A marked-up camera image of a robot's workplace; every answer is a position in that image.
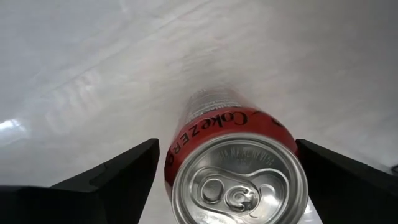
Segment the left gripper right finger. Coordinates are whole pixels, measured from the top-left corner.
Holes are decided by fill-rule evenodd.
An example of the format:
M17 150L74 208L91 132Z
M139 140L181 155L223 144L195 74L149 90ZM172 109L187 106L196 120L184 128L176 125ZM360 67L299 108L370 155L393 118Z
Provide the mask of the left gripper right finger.
M324 224L398 224L398 174L298 139L309 196Z

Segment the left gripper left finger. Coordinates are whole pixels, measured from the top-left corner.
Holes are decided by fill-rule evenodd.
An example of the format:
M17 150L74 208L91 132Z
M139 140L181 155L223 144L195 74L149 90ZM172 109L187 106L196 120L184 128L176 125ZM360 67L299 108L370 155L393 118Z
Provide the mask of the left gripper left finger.
M159 156L153 138L51 187L0 185L0 224L138 224Z

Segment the red Coca-Cola can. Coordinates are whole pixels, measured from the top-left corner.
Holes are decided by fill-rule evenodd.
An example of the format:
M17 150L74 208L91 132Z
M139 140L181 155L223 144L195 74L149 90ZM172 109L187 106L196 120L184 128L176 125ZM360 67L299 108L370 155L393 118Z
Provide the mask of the red Coca-Cola can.
M194 93L164 165L178 224L299 224L308 183L273 116L225 87Z

